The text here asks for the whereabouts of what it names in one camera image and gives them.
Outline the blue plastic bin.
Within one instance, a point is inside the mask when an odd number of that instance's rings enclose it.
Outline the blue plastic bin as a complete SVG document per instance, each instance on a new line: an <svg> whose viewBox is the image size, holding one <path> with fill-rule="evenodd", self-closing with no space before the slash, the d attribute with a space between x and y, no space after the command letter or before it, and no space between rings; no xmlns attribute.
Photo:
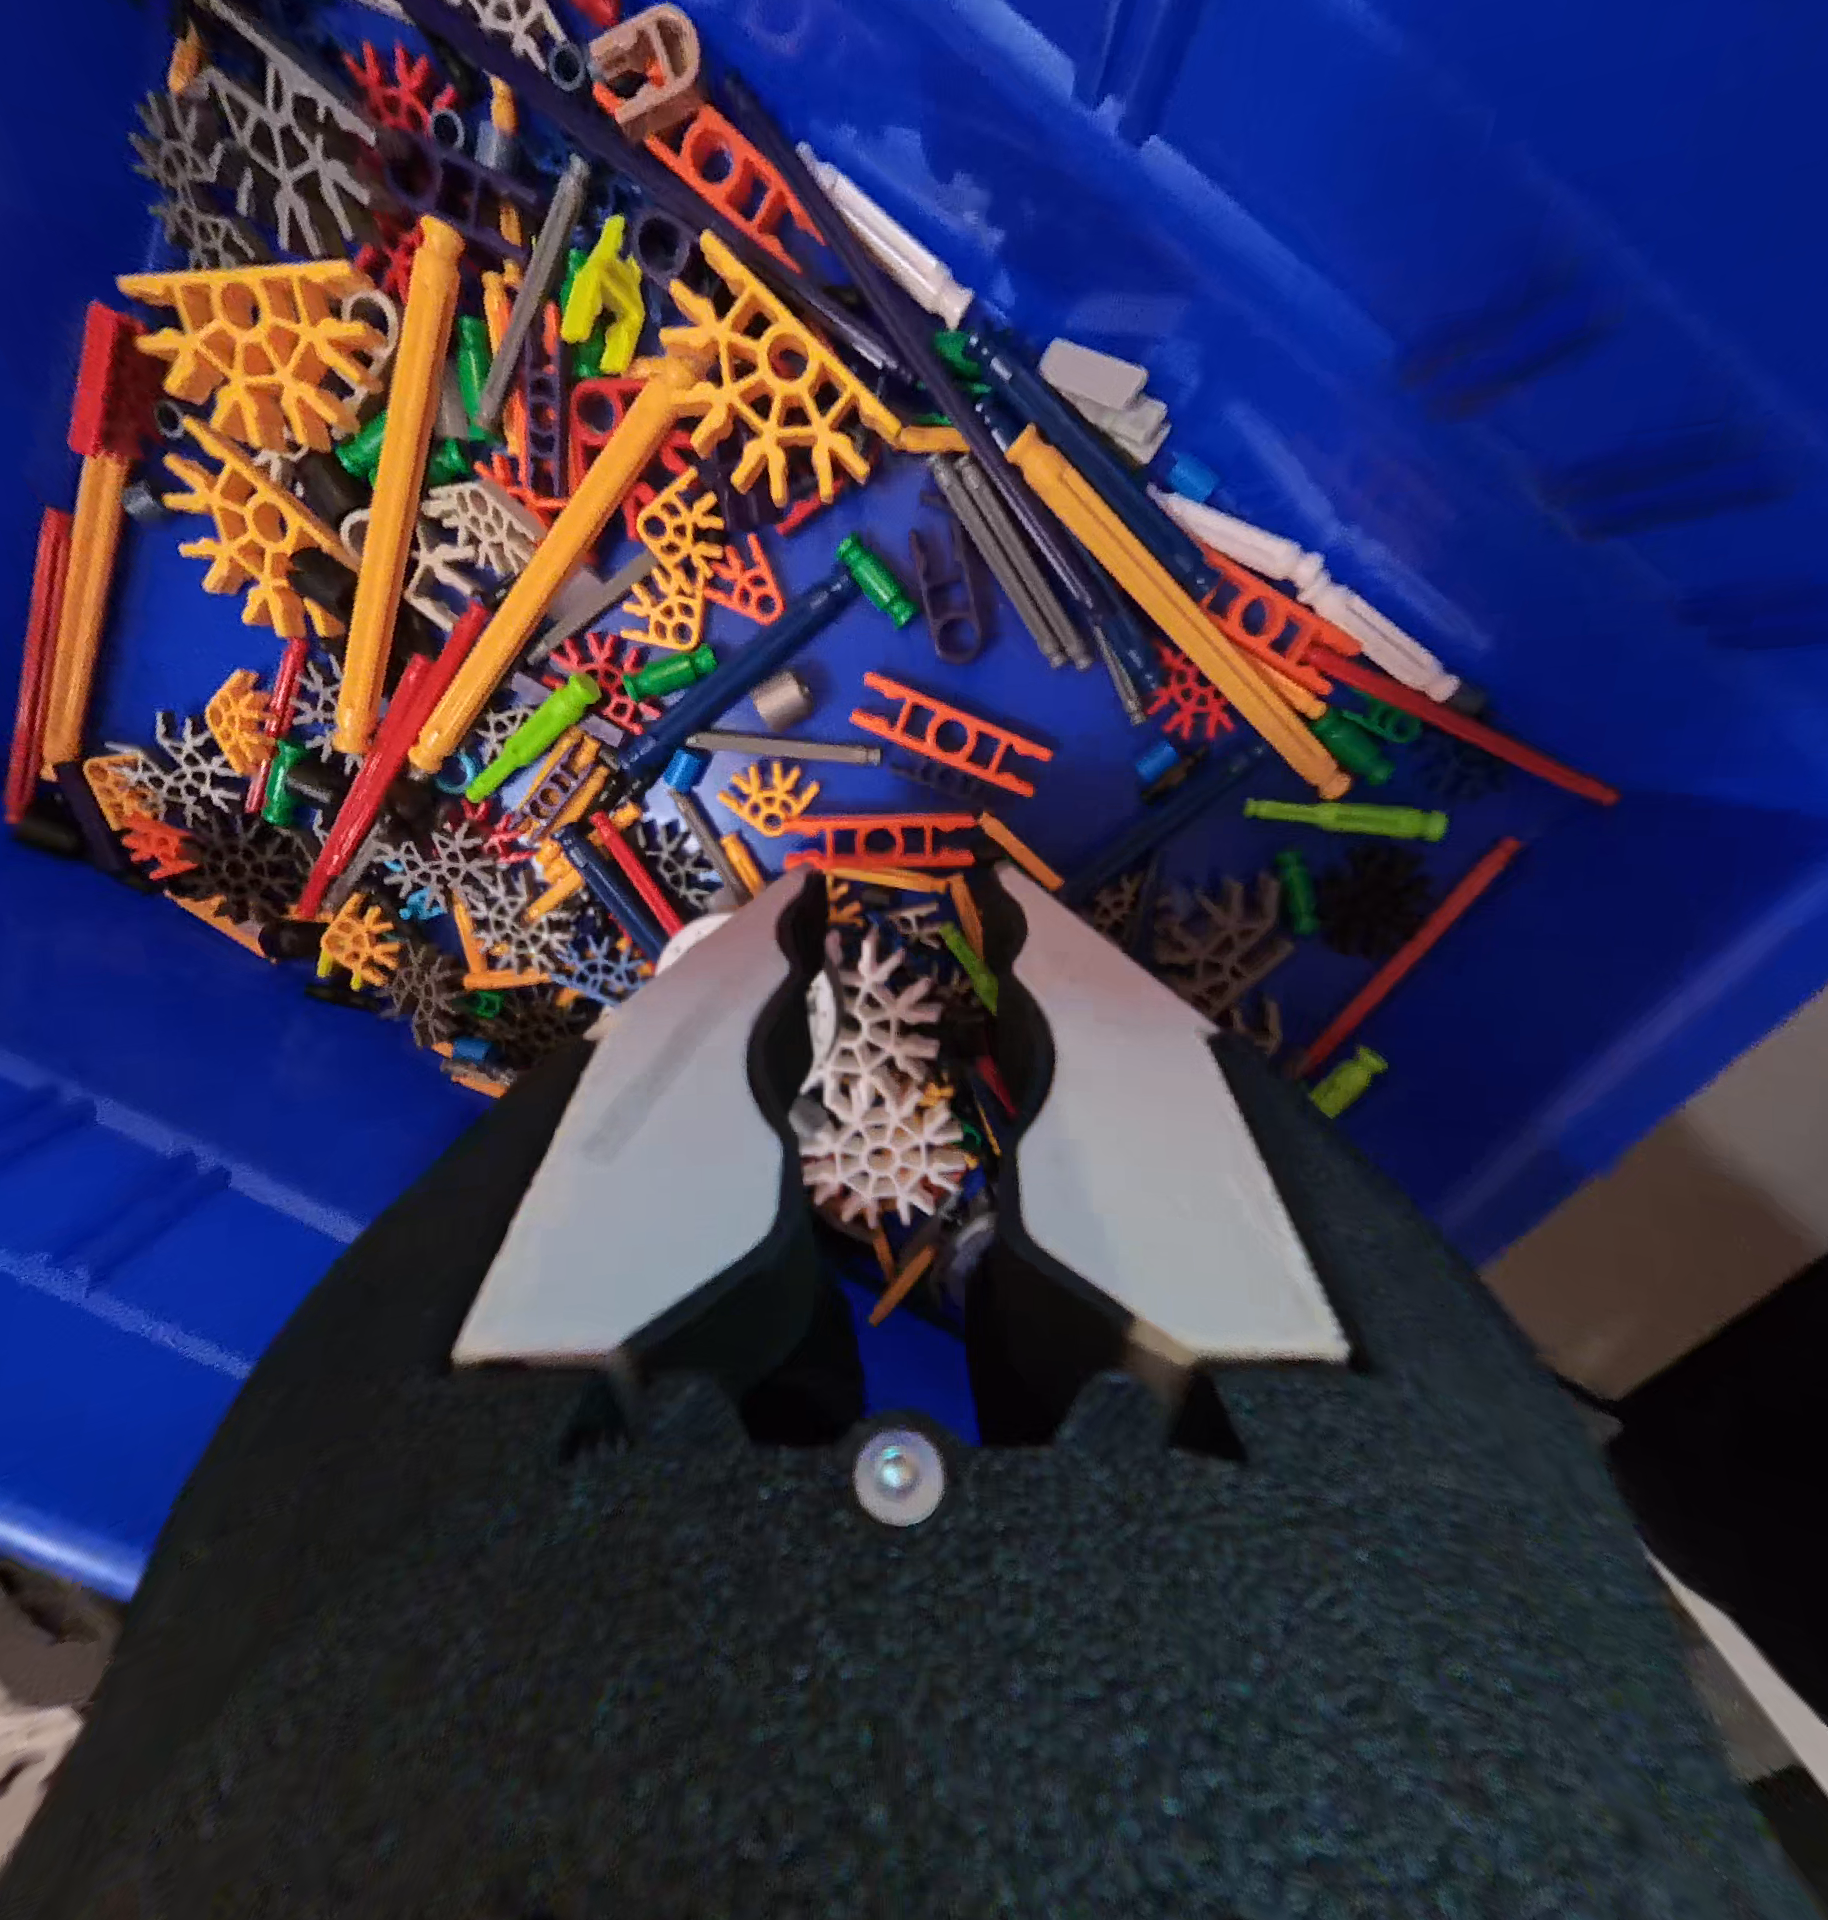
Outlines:
<svg viewBox="0 0 1828 1920"><path fill-rule="evenodd" d="M1828 5L699 5L710 58L1218 500L1617 791L1362 1024L1469 1260L1828 984ZM159 5L0 5L0 791L87 300L148 271ZM0 813L0 1552L125 1599L271 1336L488 1107Z"/></svg>

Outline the tan clip connector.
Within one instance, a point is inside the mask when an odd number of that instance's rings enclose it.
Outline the tan clip connector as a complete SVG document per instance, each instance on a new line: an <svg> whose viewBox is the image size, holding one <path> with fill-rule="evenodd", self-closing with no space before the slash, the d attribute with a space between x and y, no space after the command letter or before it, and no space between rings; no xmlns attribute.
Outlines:
<svg viewBox="0 0 1828 1920"><path fill-rule="evenodd" d="M678 132L703 105L699 33L678 5L650 5L588 46L595 94L635 145Z"/></svg>

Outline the dark furniture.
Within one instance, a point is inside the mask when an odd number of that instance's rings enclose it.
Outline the dark furniture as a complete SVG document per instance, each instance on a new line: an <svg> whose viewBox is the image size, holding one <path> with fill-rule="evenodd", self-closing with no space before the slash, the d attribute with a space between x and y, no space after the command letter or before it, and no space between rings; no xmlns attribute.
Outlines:
<svg viewBox="0 0 1828 1920"><path fill-rule="evenodd" d="M1617 1403L1648 1547L1828 1721L1828 1253Z"/></svg>

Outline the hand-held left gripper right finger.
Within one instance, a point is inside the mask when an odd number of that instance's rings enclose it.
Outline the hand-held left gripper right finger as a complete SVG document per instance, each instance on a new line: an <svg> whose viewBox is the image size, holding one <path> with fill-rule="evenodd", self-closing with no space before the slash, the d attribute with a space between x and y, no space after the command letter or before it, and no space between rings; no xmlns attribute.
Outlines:
<svg viewBox="0 0 1828 1920"><path fill-rule="evenodd" d="M995 867L977 907L1012 1104L973 1275L980 1438L1047 1445L1122 1380L1161 1443L1233 1445L1218 1376L1355 1351L1221 1035L1023 870Z"/></svg>

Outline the pile of colourful construction pieces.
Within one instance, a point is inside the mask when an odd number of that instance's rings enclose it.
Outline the pile of colourful construction pieces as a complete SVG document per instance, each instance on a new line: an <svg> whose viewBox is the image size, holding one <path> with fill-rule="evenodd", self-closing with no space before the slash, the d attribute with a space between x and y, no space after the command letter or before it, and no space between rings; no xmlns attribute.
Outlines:
<svg viewBox="0 0 1828 1920"><path fill-rule="evenodd" d="M1531 780L1617 791L1426 684L1299 551L1149 496L1058 370L923 323L932 397L787 300L816 240L774 130L703 105L650 138L741 237L604 154L533 174L516 98L467 145L447 46L360 48L355 92L237 5L183 24L136 102L170 271L87 304L80 492L34 553L5 822L386 1014L500 1095L765 886L828 876L831 986L794 1126L805 1192L884 1294L958 1317L1012 1112L970 872L1058 886L1076 832L1045 687L987 714L884 667L926 625L962 675L1004 593L1058 675L1135 721L1138 813L1062 897L1270 1054L1263 982L1325 940L1378 1005L1506 864L1426 850ZM626 375L561 343L628 221Z"/></svg>

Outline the lime yellow clip connector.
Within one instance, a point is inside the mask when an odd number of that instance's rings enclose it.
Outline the lime yellow clip connector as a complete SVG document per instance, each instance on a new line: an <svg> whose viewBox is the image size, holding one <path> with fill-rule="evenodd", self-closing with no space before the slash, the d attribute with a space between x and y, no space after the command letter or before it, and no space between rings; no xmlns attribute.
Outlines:
<svg viewBox="0 0 1828 1920"><path fill-rule="evenodd" d="M628 253L628 221L614 212L567 285L561 343L580 357L591 355L599 375L626 375L642 328L641 265Z"/></svg>

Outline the white plastic rod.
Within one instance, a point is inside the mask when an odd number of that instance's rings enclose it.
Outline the white plastic rod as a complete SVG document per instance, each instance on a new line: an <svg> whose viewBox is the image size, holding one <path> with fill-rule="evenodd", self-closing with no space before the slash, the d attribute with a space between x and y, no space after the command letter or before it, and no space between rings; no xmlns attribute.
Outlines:
<svg viewBox="0 0 1828 1920"><path fill-rule="evenodd" d="M962 285L936 253L900 228L890 212L805 142L798 144L798 156L876 265L943 331L962 331L973 308L973 290Z"/></svg>

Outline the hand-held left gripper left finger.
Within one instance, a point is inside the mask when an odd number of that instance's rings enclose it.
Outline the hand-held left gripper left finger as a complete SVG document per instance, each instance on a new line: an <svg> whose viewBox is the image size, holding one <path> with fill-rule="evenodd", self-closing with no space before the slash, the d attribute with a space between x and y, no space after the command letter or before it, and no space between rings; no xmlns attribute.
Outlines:
<svg viewBox="0 0 1828 1920"><path fill-rule="evenodd" d="M791 1107L824 883L769 883L612 1015L452 1344L455 1370L722 1389L755 1438L824 1445L862 1413Z"/></svg>

